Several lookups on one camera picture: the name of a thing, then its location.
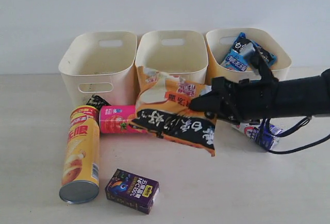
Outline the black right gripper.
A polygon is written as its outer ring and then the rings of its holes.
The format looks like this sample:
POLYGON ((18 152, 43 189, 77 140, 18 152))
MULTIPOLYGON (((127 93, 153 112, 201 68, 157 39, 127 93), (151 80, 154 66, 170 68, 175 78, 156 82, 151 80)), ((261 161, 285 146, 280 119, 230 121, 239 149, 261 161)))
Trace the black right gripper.
POLYGON ((275 77, 239 83, 216 77, 211 81, 212 91, 192 99, 189 109, 231 124, 256 122, 270 116, 278 86, 275 77))

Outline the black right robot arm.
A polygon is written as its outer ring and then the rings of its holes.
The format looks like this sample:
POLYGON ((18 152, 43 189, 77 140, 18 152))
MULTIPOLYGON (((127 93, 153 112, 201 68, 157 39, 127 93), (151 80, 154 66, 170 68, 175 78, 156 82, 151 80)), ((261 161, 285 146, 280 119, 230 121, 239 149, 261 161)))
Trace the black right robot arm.
POLYGON ((273 75, 239 82, 216 77, 211 91, 192 99, 189 108, 235 125, 264 118, 328 116, 329 70, 285 81, 273 75))

